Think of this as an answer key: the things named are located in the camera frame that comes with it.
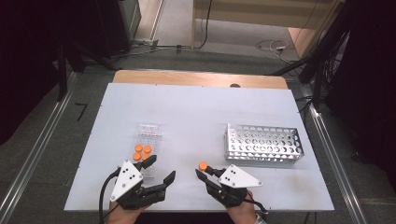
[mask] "hand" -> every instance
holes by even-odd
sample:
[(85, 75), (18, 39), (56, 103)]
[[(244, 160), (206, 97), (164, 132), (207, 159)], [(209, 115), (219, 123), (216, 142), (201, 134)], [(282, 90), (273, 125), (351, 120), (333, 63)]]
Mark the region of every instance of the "hand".
[[(247, 191), (248, 195), (246, 199), (252, 200), (249, 194), (253, 197), (250, 190)], [(242, 202), (237, 207), (227, 208), (228, 215), (235, 224), (254, 224), (256, 222), (256, 213), (254, 211), (253, 203)]]
[[(117, 206), (117, 203), (110, 203), (109, 211)], [(108, 224), (134, 224), (146, 207), (141, 207), (137, 210), (124, 210), (121, 206), (118, 206), (110, 215), (108, 215)]]

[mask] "gray floor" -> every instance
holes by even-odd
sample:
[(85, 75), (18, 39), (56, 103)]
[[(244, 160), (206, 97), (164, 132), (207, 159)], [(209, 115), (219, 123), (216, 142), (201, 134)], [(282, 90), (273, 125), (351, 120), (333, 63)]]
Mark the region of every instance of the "gray floor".
[[(175, 2), (174, 0), (166, 1), (167, 5), (165, 6), (172, 7)], [(175, 26), (174, 23), (167, 22), (166, 18), (172, 19), (169, 16), (172, 12), (170, 14), (169, 11), (167, 12), (168, 14), (162, 14), (163, 19), (156, 34), (160, 39), (160, 44), (188, 45), (190, 36), (178, 35), (177, 38), (170, 36), (172, 32), (181, 32), (182, 34), (186, 34), (186, 32), (190, 34), (191, 32), (188, 27), (183, 25), (179, 25), (177, 28), (167, 27), (166, 25), (172, 24)], [(188, 16), (188, 13), (184, 11), (181, 16)], [(267, 39), (289, 41), (290, 37), (286, 35), (284, 29), (267, 27), (269, 28), (267, 32), (254, 33), (253, 31), (257, 31), (257, 29), (251, 29), (250, 27), (246, 29), (250, 29), (250, 32), (253, 32), (254, 35), (246, 37), (237, 35), (236, 31), (228, 29), (233, 29), (235, 26), (221, 25), (217, 29), (223, 29), (222, 34), (233, 38), (219, 40), (220, 37), (213, 37), (215, 35), (212, 32), (213, 27), (211, 33), (209, 33), (209, 36), (212, 37), (208, 39), (207, 46), (201, 51), (186, 50), (176, 54), (174, 50), (162, 50), (149, 54), (127, 55), (114, 59), (112, 62), (124, 69), (205, 71), (249, 75), (270, 74), (285, 65), (273, 53), (254, 48), (256, 41)], [(244, 43), (247, 43), (245, 40), (248, 40), (249, 46), (244, 46)], [(220, 41), (225, 41), (223, 43), (227, 43), (228, 46), (216, 44)], [(296, 60), (296, 54), (292, 51), (291, 46), (289, 54), (284, 56), (288, 60)], [(15, 207), (9, 223), (97, 223), (97, 213), (67, 213), (64, 212), (64, 204), (105, 93), (106, 85), (112, 81), (114, 73), (101, 65), (90, 63), (84, 74), (78, 74), (75, 91)], [(295, 98), (299, 98), (303, 94), (295, 76), (296, 73), (290, 72), (290, 74), (284, 75), (284, 78), (288, 81), (288, 86), (293, 91)], [(55, 87), (26, 118), (12, 138), (0, 146), (1, 197), (6, 194), (10, 183), (21, 169), (24, 160), (28, 157), (37, 137), (44, 128), (50, 113), (55, 107), (57, 94), (58, 88)], [(78, 117), (81, 114), (82, 107), (76, 105), (76, 103), (88, 105), (79, 121)], [(298, 102), (297, 104), (300, 108), (304, 106), (304, 102)], [(396, 214), (393, 211), (396, 205), (395, 203), (389, 203), (389, 199), (396, 198), (396, 194), (385, 173), (372, 164), (351, 160), (350, 156), (354, 149), (349, 143), (350, 132), (337, 117), (332, 115), (325, 105), (321, 105), (321, 109), (328, 132), (346, 168), (354, 190), (358, 198), (363, 199), (364, 203), (361, 205), (368, 223), (394, 223)], [(309, 115), (306, 120), (306, 129), (316, 152), (323, 177), (328, 183), (328, 190), (335, 207), (332, 212), (318, 213), (318, 223), (353, 223), (318, 132)], [(268, 222), (271, 224), (303, 223), (304, 216), (304, 213), (271, 213), (268, 216)]]

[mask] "black cloth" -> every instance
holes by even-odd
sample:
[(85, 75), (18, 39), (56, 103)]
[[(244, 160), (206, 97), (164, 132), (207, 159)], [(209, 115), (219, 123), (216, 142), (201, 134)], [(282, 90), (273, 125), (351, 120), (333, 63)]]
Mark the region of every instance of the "black cloth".
[(36, 1), (0, 4), (0, 145), (59, 80), (53, 21), (42, 10)]
[(358, 136), (353, 146), (396, 189), (396, 3), (359, 1), (327, 106)]

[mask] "floor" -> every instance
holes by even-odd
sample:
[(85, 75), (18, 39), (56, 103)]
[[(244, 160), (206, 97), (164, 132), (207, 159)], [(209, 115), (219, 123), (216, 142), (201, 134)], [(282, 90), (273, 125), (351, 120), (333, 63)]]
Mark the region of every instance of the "floor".
[[(161, 5), (160, 1), (150, 0), (141, 0), (140, 3), (144, 18), (146, 14), (144, 12), (150, 11), (149, 5), (153, 6), (152, 11), (155, 13), (158, 12)], [(158, 39), (160, 45), (189, 45), (191, 20), (187, 20), (187, 18), (190, 17), (190, 5), (191, 1), (183, 1), (183, 4), (180, 4), (180, 1), (177, 0), (165, 0), (156, 31), (152, 33), (152, 29), (143, 29), (142, 26), (141, 33), (136, 37), (139, 36), (139, 39), (143, 40)], [(149, 24), (155, 24), (152, 19), (156, 18), (155, 16), (146, 17), (151, 18), (152, 23), (148, 22)], [(134, 49), (130, 55), (116, 58), (113, 63), (125, 69), (145, 68), (263, 75), (274, 72), (286, 64), (271, 50), (268, 51), (269, 46), (262, 46), (262, 49), (267, 50), (256, 48), (255, 45), (264, 40), (288, 41), (289, 50), (282, 52), (281, 58), (286, 61), (299, 60), (292, 49), (290, 37), (282, 27), (256, 27), (212, 21), (208, 27), (207, 43), (201, 51), (176, 53), (174, 49), (169, 49), (148, 54), (145, 52), (146, 49)], [(200, 33), (202, 32), (200, 21), (197, 21), (197, 29), (195, 44), (198, 46), (201, 43)], [(296, 78), (299, 71), (296, 69), (295, 72), (283, 76), (288, 81), (288, 86), (296, 99), (304, 96), (302, 86)], [(13, 213), (8, 217), (8, 223), (96, 222), (97, 213), (66, 213), (64, 212), (64, 203), (97, 110), (100, 107), (106, 84), (111, 82), (113, 76), (114, 72), (107, 71), (96, 64), (88, 66), (84, 74), (71, 76), (69, 85), (74, 86), (73, 92), (70, 94), (68, 102), (64, 102), (64, 111), (56, 121), (55, 127), (49, 131), (50, 139), (42, 146), (42, 151), (37, 155), (41, 159), (31, 171), (29, 182), (22, 185), (23, 192), (19, 195), (21, 197), (18, 197), (15, 207), (11, 208)], [(26, 118), (14, 136), (0, 146), (0, 193), (2, 197), (10, 193), (10, 184), (15, 180), (29, 153), (37, 147), (36, 140), (46, 129), (46, 122), (54, 108), (59, 106), (56, 103), (57, 92), (58, 89), (54, 88)], [(300, 108), (304, 104), (304, 101), (297, 102)], [(83, 114), (81, 105), (87, 105)], [(335, 207), (332, 212), (318, 213), (318, 223), (393, 223), (396, 218), (393, 212), (396, 194), (389, 185), (385, 173), (372, 164), (353, 161), (350, 158), (354, 152), (349, 143), (350, 131), (331, 111), (327, 110), (325, 105), (321, 106), (321, 112), (333, 146), (336, 148), (337, 155), (346, 169), (348, 179), (361, 203), (366, 222), (356, 222), (351, 217), (315, 122), (308, 114), (306, 129), (317, 153), (318, 163), (323, 177), (328, 183), (328, 190)], [(3, 205), (1, 210), (0, 215), (3, 215)], [(170, 218), (161, 217), (158, 214), (146, 214), (142, 216), (139, 223), (152, 220), (150, 217), (154, 216)], [(204, 219), (200, 219), (202, 217), (193, 218), (202, 222), (207, 217), (204, 216)], [(272, 213), (268, 217), (268, 222), (271, 224), (303, 223), (304, 218), (305, 214), (302, 213)], [(313, 223), (313, 216), (310, 216), (309, 221)]]

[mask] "cable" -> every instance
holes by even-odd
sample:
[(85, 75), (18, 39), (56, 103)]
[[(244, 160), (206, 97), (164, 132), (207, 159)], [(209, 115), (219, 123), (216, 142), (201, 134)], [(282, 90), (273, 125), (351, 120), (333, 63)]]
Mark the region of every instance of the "cable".
[(341, 35), (341, 38), (336, 42), (333, 49), (330, 51), (327, 56), (327, 60), (324, 62), (323, 73), (320, 74), (323, 76), (322, 86), (325, 90), (330, 91), (332, 89), (332, 78), (334, 77), (334, 72), (336, 71), (338, 65), (336, 62), (340, 62), (336, 59), (339, 49), (346, 42), (349, 37), (349, 32), (344, 32)]
[(305, 97), (301, 97), (301, 98), (297, 98), (295, 99), (295, 101), (301, 101), (301, 100), (310, 100), (314, 98), (314, 96), (310, 95), (310, 96), (305, 96)]
[(201, 49), (201, 48), (205, 45), (205, 43), (206, 43), (206, 40), (207, 40), (207, 25), (209, 24), (209, 15), (210, 15), (210, 9), (211, 9), (211, 8), (212, 8), (212, 0), (210, 0), (210, 2), (209, 2), (209, 9), (207, 10), (204, 43), (201, 44), (200, 47), (195, 48), (195, 49)]
[[(127, 55), (147, 54), (147, 53), (153, 53), (153, 52), (157, 52), (157, 51), (165, 50), (165, 49), (180, 50), (180, 49), (177, 48), (176, 46), (172, 46), (172, 48), (157, 48), (157, 47), (155, 47), (155, 49), (151, 49), (151, 50), (148, 50), (148, 51), (137, 52), (137, 53), (120, 54), (120, 55), (116, 55), (116, 56), (113, 56), (113, 57), (122, 57), (122, 56), (127, 56)], [(140, 49), (140, 48), (152, 48), (152, 46), (148, 46), (148, 45), (137, 46), (137, 47), (134, 47), (134, 48), (132, 48), (132, 49)], [(187, 49), (184, 49), (184, 48), (181, 48), (181, 49), (183, 49), (183, 50), (195, 50), (195, 49), (191, 49), (190, 47), (188, 47)]]
[(243, 199), (242, 200), (243, 202), (245, 202), (245, 203), (253, 203), (253, 204), (256, 204), (257, 206), (259, 206), (260, 207), (260, 210), (262, 211), (262, 213), (263, 214), (265, 214), (265, 215), (267, 215), (268, 214), (268, 211), (264, 208), (264, 206), (262, 206), (262, 204), (261, 203), (259, 203), (259, 202), (256, 202), (256, 201), (254, 201), (253, 199), (252, 200), (249, 200), (249, 199)]
[[(265, 43), (265, 42), (270, 42), (269, 50), (267, 50), (267, 49), (262, 49), (262, 46), (260, 45), (260, 43)], [(285, 43), (284, 46), (278, 47), (278, 48), (281, 48), (279, 54), (277, 54), (277, 53), (274, 51), (273, 47), (272, 47), (272, 45), (273, 45), (274, 43), (278, 43), (278, 42), (283, 42), (283, 43)], [(291, 62), (289, 62), (289, 61), (284, 60), (282, 57), (280, 57), (280, 54), (289, 46), (289, 42), (286, 41), (286, 40), (262, 40), (262, 41), (256, 43), (254, 46), (256, 47), (256, 49), (259, 49), (259, 50), (262, 50), (262, 51), (271, 51), (278, 59), (282, 60), (282, 61), (285, 62), (285, 63), (291, 63)]]
[(308, 100), (307, 102), (306, 102), (306, 104), (305, 104), (305, 106), (301, 109), (301, 110), (299, 110), (298, 112), (299, 113), (301, 113), (302, 111), (304, 111), (304, 113), (303, 113), (303, 125), (306, 127), (306, 115), (307, 115), (307, 112), (308, 112), (308, 110), (309, 110), (309, 106), (311, 106), (311, 104), (313, 103), (313, 99), (310, 99), (310, 100)]
[(191, 49), (190, 46), (185, 46), (185, 45), (156, 45), (156, 46), (151, 46), (154, 48), (179, 48), (179, 49)]
[(204, 33), (204, 0), (201, 0), (201, 25), (200, 25), (200, 27), (201, 27), (201, 34), (203, 34)]
[(298, 37), (300, 36), (300, 32), (301, 32), (301, 31), (305, 28), (305, 26), (311, 21), (312, 15), (314, 14), (315, 8), (317, 7), (318, 1), (319, 1), (319, 0), (317, 0), (317, 1), (315, 2), (315, 5), (314, 5), (314, 7), (313, 7), (312, 10), (311, 10), (311, 14), (309, 15), (309, 18), (308, 18), (308, 20), (306, 21), (305, 25), (304, 25), (303, 28), (301, 28), (300, 31), (298, 32), (297, 37), (296, 37), (296, 39), (294, 40), (295, 43), (297, 43), (297, 39), (298, 39)]
[(117, 203), (117, 205), (116, 205), (115, 207), (113, 207), (113, 209), (111, 209), (111, 211), (109, 211), (108, 213), (106, 213), (106, 214), (103, 216), (103, 219), (105, 219), (105, 217), (107, 217), (108, 215), (110, 215), (110, 213), (112, 213), (114, 210), (116, 210), (116, 208), (118, 208), (119, 206), (120, 206), (120, 204)]
[(105, 196), (105, 190), (108, 182), (116, 177), (119, 176), (121, 168), (117, 168), (115, 172), (113, 172), (111, 175), (108, 176), (106, 179), (105, 183), (102, 186), (102, 189), (100, 191), (100, 197), (99, 197), (99, 224), (104, 224), (105, 223), (105, 217), (103, 216), (103, 198)]

